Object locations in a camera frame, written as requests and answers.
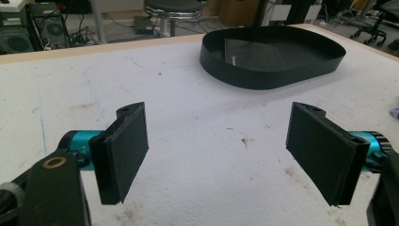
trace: stool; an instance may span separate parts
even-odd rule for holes
[[[160,28],[154,33],[160,37],[175,36],[176,20],[196,19],[201,16],[202,7],[197,0],[144,0],[144,11],[161,19]]]

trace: black plastic tray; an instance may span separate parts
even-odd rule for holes
[[[279,57],[264,54],[265,62],[283,63],[284,68],[254,71],[225,61],[225,39],[248,40],[275,45]],[[233,28],[208,33],[202,39],[199,61],[211,76],[245,89],[274,89],[334,72],[345,49],[324,36],[290,26]]]

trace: white tabletop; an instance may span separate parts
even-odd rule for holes
[[[285,149],[292,102],[399,150],[399,61],[311,25],[347,51],[334,73],[240,89],[200,66],[202,35],[0,56],[0,183],[56,149],[70,130],[104,130],[145,102],[150,149],[124,204],[101,205],[82,172],[94,225],[366,225],[378,175],[351,205],[328,206]]]

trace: electronic equipment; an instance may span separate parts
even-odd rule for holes
[[[32,3],[30,11],[44,50],[71,47],[64,18],[56,3]]]
[[[91,12],[91,5],[88,0],[36,0],[36,3],[53,2],[62,13],[86,14]]]
[[[19,54],[42,50],[30,18],[30,10],[0,11],[0,53]]]
[[[26,0],[1,0],[0,12],[20,12],[26,5]]]
[[[33,52],[34,48],[27,28],[22,26],[0,27],[0,50],[7,54]]]

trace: office chair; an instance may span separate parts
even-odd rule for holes
[[[373,6],[373,9],[380,11],[378,14],[378,20],[375,22],[375,24],[372,27],[359,27],[359,30],[354,34],[351,35],[350,38],[354,39],[360,36],[361,32],[366,32],[371,35],[370,39],[365,40],[363,43],[368,45],[371,42],[374,42],[377,40],[378,37],[382,37],[382,40],[377,43],[377,46],[382,46],[387,39],[387,33],[380,30],[379,26],[381,25],[383,20],[388,20],[391,22],[397,22],[399,21],[399,18],[397,18],[395,15],[390,13],[389,11],[386,11],[383,9],[381,6],[383,6],[385,3],[389,2],[390,0],[377,0],[376,4]]]

